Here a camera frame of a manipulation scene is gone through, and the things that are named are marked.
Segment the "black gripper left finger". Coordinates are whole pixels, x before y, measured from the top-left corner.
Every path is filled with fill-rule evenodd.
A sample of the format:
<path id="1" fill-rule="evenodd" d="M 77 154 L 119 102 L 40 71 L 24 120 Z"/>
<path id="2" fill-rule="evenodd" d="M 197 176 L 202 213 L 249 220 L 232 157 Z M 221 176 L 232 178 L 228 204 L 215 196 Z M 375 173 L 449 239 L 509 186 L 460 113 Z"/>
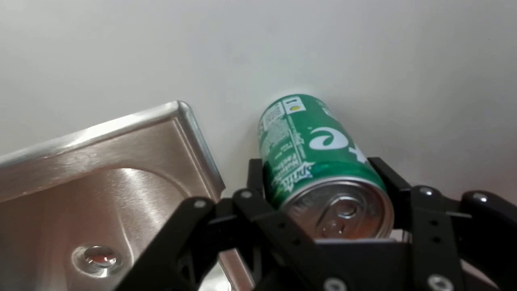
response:
<path id="1" fill-rule="evenodd" d="M 313 242 L 263 197 L 260 158 L 231 199 L 186 199 L 152 238 L 114 291 L 197 291 L 218 260 L 229 281 L 252 291 L 308 291 L 318 286 L 297 251 Z"/>

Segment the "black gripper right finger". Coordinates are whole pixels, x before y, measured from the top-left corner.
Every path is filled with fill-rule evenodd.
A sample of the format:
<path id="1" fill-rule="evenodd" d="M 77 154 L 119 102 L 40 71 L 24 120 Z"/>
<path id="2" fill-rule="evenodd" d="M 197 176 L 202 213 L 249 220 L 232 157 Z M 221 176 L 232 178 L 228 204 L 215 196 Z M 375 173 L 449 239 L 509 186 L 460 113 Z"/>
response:
<path id="1" fill-rule="evenodd" d="M 489 191 L 459 200 L 426 184 L 409 184 L 383 158 L 370 157 L 410 234 L 415 291 L 517 291 L 517 205 Z"/>

